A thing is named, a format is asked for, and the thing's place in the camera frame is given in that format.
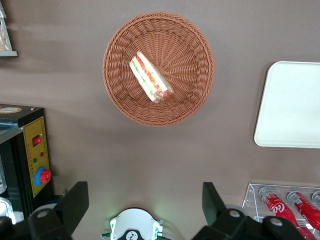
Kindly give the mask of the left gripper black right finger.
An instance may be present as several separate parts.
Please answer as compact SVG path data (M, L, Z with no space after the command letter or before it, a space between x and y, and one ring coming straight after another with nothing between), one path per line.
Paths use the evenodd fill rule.
M202 185L202 210L207 222L195 240L259 240L261 227L235 207L227 207L211 182Z

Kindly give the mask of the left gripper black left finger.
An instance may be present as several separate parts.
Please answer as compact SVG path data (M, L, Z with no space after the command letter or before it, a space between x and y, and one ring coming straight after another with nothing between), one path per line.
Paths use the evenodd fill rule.
M71 240L72 234L89 208L86 181L78 181L53 208L47 206L28 218L33 240Z

